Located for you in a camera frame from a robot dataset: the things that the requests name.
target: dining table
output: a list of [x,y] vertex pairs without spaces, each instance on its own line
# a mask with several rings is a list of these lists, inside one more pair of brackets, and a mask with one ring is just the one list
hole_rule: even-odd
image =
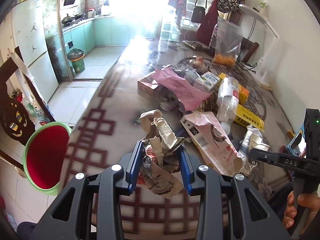
[[[209,70],[235,77],[250,91],[244,107],[264,121],[263,141],[270,151],[278,152],[287,145],[292,126],[271,90],[260,87],[248,71],[236,64],[234,68],[214,63],[205,52],[195,51],[182,42],[169,42],[136,37],[108,71],[93,95],[80,120],[73,128],[63,161],[60,184],[77,173],[101,173],[131,153],[137,141],[145,136],[139,117],[146,111],[159,109],[174,132],[183,130],[181,116],[176,111],[160,108],[161,94],[150,95],[137,86],[138,80],[154,69],[168,64],[188,64],[194,55],[204,58]],[[246,128],[236,123],[231,133],[243,138]],[[185,142],[189,154],[201,155],[193,143]],[[180,172],[174,174],[181,179]],[[270,196],[290,181],[288,173],[279,167],[261,164],[249,180],[263,197]],[[137,185],[131,196],[120,197],[124,236],[126,239],[192,239],[196,235],[199,196],[189,196],[183,189],[167,199]],[[92,208],[92,223],[96,222],[97,201]]]

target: white lamp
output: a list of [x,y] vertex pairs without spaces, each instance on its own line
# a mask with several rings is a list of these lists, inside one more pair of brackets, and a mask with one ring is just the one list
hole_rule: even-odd
[[266,25],[270,28],[270,30],[275,35],[275,39],[272,41],[271,46],[268,48],[268,50],[265,52],[265,54],[258,60],[257,66],[255,67],[255,73],[252,71],[249,71],[251,75],[254,77],[254,79],[262,86],[269,88],[270,84],[266,80],[266,75],[270,75],[269,73],[261,73],[261,71],[264,69],[264,65],[266,62],[266,58],[269,55],[272,47],[274,46],[275,42],[280,38],[279,34],[276,32],[276,30],[271,26],[270,22],[268,22],[268,19],[261,15],[258,11],[254,10],[253,8],[250,8],[247,5],[240,4],[239,8],[241,11],[243,11],[245,14],[252,16],[259,22],[261,22],[263,25]]

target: kettle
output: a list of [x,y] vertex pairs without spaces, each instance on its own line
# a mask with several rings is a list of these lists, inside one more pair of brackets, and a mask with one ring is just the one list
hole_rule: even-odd
[[94,18],[97,15],[97,12],[95,9],[88,10],[88,18]]

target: crumpled brown paper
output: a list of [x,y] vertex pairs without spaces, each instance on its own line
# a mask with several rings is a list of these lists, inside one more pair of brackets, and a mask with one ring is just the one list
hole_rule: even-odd
[[146,136],[141,140],[146,150],[138,183],[145,184],[154,194],[166,198],[178,194],[183,186],[172,175],[180,171],[174,151],[183,143],[183,137],[176,137],[159,110],[141,114],[140,123]]

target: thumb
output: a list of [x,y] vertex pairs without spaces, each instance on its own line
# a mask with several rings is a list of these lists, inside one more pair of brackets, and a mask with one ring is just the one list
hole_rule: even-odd
[[314,194],[300,194],[298,204],[311,210],[318,210],[320,208],[320,198]]

